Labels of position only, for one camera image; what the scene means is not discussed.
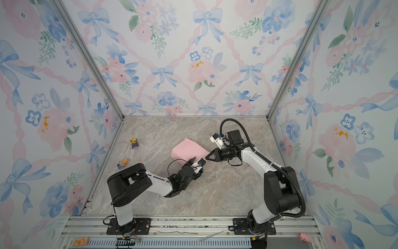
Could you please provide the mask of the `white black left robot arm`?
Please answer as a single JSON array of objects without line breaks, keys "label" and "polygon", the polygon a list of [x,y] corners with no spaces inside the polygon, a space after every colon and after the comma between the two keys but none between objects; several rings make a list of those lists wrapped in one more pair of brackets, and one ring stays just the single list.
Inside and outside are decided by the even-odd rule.
[{"label": "white black left robot arm", "polygon": [[178,173],[160,177],[139,163],[111,175],[107,179],[107,185],[117,224],[125,226],[134,221],[131,203],[142,193],[152,192],[165,198],[173,198],[202,175],[205,164],[203,158],[196,160],[194,157],[186,161]]}]

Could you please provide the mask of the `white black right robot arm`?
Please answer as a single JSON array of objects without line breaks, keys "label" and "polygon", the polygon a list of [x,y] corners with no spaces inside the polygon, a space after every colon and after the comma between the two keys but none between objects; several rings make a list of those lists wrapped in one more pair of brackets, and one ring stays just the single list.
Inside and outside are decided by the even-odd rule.
[{"label": "white black right robot arm", "polygon": [[238,158],[250,165],[263,178],[264,201],[249,211],[247,224],[252,233],[260,233],[281,217],[303,217],[306,203],[295,171],[281,167],[260,153],[252,145],[230,145],[211,151],[206,160],[221,162]]}]

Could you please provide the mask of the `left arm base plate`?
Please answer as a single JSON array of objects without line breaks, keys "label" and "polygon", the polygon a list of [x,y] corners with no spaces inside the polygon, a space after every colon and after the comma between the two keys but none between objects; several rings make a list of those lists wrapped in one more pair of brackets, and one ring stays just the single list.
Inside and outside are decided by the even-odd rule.
[{"label": "left arm base plate", "polygon": [[124,226],[120,226],[116,218],[112,218],[108,224],[107,235],[148,235],[152,219],[134,218]]}]

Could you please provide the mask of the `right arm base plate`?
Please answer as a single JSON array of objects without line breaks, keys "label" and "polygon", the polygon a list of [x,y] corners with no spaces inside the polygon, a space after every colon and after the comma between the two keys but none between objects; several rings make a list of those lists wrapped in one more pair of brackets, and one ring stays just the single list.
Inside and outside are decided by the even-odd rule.
[{"label": "right arm base plate", "polygon": [[266,222],[263,224],[256,223],[251,218],[234,218],[233,225],[228,228],[235,235],[251,235],[260,236],[267,232],[267,235],[276,235],[274,223]]}]

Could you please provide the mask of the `purple pink wrapping paper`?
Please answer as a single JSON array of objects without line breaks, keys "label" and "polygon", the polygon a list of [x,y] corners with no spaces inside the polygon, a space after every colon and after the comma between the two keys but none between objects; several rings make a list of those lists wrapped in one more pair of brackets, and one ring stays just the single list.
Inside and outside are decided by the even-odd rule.
[{"label": "purple pink wrapping paper", "polygon": [[198,143],[190,140],[184,139],[181,143],[176,145],[171,152],[171,158],[177,160],[180,165],[184,165],[185,161],[189,161],[195,158],[193,162],[197,162],[201,158],[205,158],[209,154],[209,151],[204,149]]}]

